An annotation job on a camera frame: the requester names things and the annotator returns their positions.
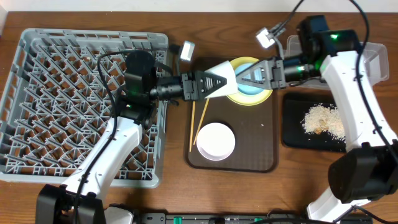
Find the light blue bowl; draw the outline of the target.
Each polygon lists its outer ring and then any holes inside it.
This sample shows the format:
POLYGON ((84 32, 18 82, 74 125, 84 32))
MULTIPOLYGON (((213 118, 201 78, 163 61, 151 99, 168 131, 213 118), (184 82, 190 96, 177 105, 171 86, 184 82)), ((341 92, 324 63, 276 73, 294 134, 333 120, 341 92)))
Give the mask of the light blue bowl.
MULTIPOLYGON (((237 68, 234 69, 234 72, 237 75, 238 73, 242 72, 244 69, 250 67, 251 65, 252 63, 244 63, 242 65, 239 65, 237 68)), ((243 85, 243 84, 238 84, 238 90, 245 95, 257 95, 264 91, 261 88, 243 85)))

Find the yellow round plate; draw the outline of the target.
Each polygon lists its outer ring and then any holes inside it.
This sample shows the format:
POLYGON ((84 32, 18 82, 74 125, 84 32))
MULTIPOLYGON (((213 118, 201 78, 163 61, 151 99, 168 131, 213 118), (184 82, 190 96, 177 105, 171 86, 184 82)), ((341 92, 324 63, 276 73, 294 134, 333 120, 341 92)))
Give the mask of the yellow round plate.
MULTIPOLYGON (((258 59, 254 57, 239 57, 230 61, 233 69, 237 68, 239 65, 244 63, 252 63, 257 62, 258 59)), ((272 94, 272 90, 264 90, 260 94, 257 95, 245 95, 241 93, 239 90, 237 93, 228 95, 227 97, 236 104, 243 106, 254 106, 261 104, 266 101, 272 94)))

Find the pink bowl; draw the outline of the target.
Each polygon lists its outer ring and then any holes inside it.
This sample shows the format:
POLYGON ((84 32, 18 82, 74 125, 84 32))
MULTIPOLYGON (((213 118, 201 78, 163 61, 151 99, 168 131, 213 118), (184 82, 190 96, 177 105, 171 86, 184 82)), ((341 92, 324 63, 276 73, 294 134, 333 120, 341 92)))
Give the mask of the pink bowl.
POLYGON ((209 123, 202 127, 196 141, 198 152, 209 161, 222 161, 232 155, 236 138, 223 123, 209 123))

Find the rice food scraps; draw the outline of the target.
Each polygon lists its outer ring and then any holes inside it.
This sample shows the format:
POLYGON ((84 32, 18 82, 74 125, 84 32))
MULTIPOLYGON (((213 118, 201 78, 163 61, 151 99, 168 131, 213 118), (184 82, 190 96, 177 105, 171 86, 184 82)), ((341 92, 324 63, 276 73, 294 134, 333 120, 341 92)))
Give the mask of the rice food scraps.
POLYGON ((301 125, 306 134, 326 133, 332 140, 346 142, 345 129, 336 106, 317 104, 310 107, 301 125))

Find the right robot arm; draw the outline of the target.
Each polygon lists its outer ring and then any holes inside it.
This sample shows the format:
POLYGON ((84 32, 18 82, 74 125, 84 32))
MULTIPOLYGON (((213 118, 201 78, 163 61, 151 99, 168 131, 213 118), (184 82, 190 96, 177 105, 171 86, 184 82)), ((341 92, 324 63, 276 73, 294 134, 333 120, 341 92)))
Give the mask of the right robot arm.
POLYGON ((315 223, 339 222, 350 211, 397 191, 397 134, 386 121, 369 83, 366 43, 352 29, 331 30, 323 15, 297 27, 301 54, 278 55, 239 72, 239 84, 264 90, 326 81, 346 140, 346 153, 328 170, 328 188, 307 206, 315 223))

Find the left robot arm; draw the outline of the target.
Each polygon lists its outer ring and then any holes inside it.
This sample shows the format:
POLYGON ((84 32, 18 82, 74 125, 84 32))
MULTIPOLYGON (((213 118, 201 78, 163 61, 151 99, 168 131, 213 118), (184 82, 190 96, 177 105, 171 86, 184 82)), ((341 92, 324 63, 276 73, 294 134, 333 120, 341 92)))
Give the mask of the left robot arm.
POLYGON ((129 153, 140 145, 153 122, 156 101, 197 101, 236 91, 234 71, 225 62, 209 71, 173 75, 145 50, 123 50, 125 84, 110 95, 112 117, 88 157, 60 186, 45 185, 37 197, 36 223, 137 223, 139 216, 119 206, 104 208, 112 181, 129 153))

